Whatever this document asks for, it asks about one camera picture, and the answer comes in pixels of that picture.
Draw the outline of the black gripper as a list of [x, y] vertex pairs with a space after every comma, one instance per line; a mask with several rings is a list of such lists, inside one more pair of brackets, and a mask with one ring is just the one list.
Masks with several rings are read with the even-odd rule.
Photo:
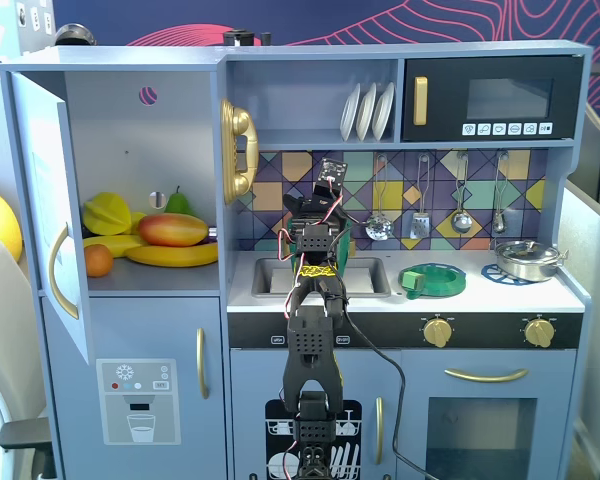
[[347, 225], [347, 217], [340, 210], [341, 203], [341, 197], [315, 200], [304, 196], [283, 195], [283, 205], [292, 214], [293, 228], [304, 228], [314, 224], [344, 228]]

